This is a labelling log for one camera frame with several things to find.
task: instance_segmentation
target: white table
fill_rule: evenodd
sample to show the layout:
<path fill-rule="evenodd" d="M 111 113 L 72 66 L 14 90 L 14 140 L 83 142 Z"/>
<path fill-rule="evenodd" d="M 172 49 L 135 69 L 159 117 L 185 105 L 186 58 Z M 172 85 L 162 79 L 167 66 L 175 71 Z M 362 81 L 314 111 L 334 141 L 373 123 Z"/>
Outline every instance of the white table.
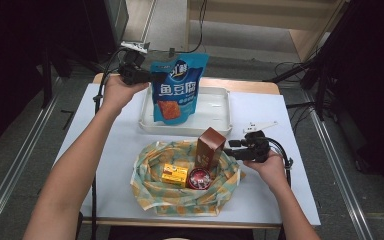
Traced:
<path fill-rule="evenodd" d="M 90 84 L 79 105 L 57 159 L 77 138 L 94 116 L 92 98 L 98 84 Z M 130 187 L 133 163 L 146 145 L 155 141 L 196 139 L 187 136 L 150 135 L 139 127 L 138 119 L 145 91 L 134 96 L 116 119 L 105 145 L 97 171 L 98 224 L 135 226 L 187 226 L 266 228 L 281 224 L 280 213 L 273 194 L 257 172 L 242 165 L 246 177 L 233 193 L 232 199 L 216 217 L 159 217 L 153 210 L 144 211 L 137 203 Z M 282 144 L 294 160 L 291 170 L 292 189 L 311 225 L 320 225 L 316 205 L 296 144 L 285 102 L 281 95 L 230 93 L 233 129 L 227 139 L 242 139 L 243 128 L 250 122 L 277 121 L 276 126 L 264 130 L 266 136 Z M 91 191 L 81 212 L 90 220 Z"/>

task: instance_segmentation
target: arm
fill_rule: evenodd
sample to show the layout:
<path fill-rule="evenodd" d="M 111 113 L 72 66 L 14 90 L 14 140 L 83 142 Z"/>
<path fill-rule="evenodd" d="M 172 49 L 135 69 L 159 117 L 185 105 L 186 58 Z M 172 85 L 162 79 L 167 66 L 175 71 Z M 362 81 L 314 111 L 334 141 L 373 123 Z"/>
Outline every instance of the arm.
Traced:
<path fill-rule="evenodd" d="M 244 165 L 256 170 L 276 197 L 285 234 L 290 239 L 320 239 L 308 222 L 288 185 L 282 157 L 270 151 L 264 163 L 244 161 Z"/>
<path fill-rule="evenodd" d="M 24 239 L 74 239 L 77 217 L 110 132 L 121 109 L 148 84 L 125 85 L 110 77 L 103 104 L 52 168 L 33 210 Z"/>

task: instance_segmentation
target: fish tofu package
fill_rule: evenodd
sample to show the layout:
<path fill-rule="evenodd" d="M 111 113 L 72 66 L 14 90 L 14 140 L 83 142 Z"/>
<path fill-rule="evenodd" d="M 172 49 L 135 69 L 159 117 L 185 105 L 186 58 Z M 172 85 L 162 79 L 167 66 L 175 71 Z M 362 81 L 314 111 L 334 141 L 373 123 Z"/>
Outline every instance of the fish tofu package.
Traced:
<path fill-rule="evenodd" d="M 195 113 L 199 80 L 208 58 L 205 53 L 182 53 L 174 61 L 151 64 L 151 73 L 166 74 L 151 84 L 154 122 L 181 124 Z"/>

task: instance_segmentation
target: white tray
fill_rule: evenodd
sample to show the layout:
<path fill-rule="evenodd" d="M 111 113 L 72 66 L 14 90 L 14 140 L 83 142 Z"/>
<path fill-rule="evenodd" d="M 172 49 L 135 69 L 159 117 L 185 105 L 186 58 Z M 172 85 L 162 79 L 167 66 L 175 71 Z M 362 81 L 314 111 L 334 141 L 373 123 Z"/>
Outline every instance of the white tray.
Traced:
<path fill-rule="evenodd" d="M 200 87 L 195 113 L 189 115 L 188 120 L 179 125 L 166 125 L 154 122 L 154 104 L 152 103 L 152 89 L 148 88 L 143 101 L 140 127 L 152 134 L 176 136 L 201 136 L 209 127 L 222 135 L 232 130 L 230 123 L 229 91 L 225 88 Z"/>

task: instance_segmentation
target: brown box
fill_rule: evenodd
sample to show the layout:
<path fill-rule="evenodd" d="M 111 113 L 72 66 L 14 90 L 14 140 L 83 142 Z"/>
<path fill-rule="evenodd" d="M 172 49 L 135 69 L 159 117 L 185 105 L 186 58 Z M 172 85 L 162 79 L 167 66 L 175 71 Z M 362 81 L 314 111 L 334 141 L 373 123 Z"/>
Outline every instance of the brown box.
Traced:
<path fill-rule="evenodd" d="M 217 167 L 226 138 L 213 128 L 208 128 L 198 138 L 195 167 L 211 170 Z"/>

